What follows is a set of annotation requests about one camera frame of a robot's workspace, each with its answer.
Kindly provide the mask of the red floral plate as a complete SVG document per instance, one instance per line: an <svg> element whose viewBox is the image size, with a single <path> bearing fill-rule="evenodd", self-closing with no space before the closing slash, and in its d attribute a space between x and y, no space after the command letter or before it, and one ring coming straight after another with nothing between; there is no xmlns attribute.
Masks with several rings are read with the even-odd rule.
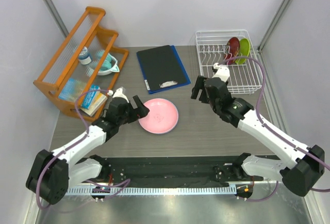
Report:
<svg viewBox="0 0 330 224"><path fill-rule="evenodd" d="M226 61L226 65L232 65L235 63L235 60L231 60L231 58L234 58L238 56L240 52L240 41L237 37L232 37L228 40L226 44L226 49L225 49L225 57L224 60Z"/></svg>

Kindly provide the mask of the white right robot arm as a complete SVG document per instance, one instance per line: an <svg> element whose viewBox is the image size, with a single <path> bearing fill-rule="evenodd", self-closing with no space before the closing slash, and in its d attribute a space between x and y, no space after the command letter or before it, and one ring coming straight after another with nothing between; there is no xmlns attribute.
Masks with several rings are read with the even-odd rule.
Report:
<svg viewBox="0 0 330 224"><path fill-rule="evenodd" d="M275 127L250 103L233 98L220 78L198 76L191 98L209 104L222 121L250 134L278 157L274 160L243 153L233 167L235 178L260 176L281 181L292 193L304 197L324 174L325 152L320 146L309 147Z"/></svg>

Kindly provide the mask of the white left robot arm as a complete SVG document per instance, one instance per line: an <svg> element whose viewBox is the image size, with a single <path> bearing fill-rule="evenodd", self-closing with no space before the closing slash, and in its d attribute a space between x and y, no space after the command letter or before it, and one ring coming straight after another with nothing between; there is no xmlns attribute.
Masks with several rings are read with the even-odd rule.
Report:
<svg viewBox="0 0 330 224"><path fill-rule="evenodd" d="M41 150L27 177L26 188L54 205L79 183L89 179L105 182L111 172L110 163L98 155L83 157L116 135L120 126L148 115L150 110L139 97L134 96L133 100L136 108L126 97L113 97L105 116L92 122L87 131L52 152Z"/></svg>

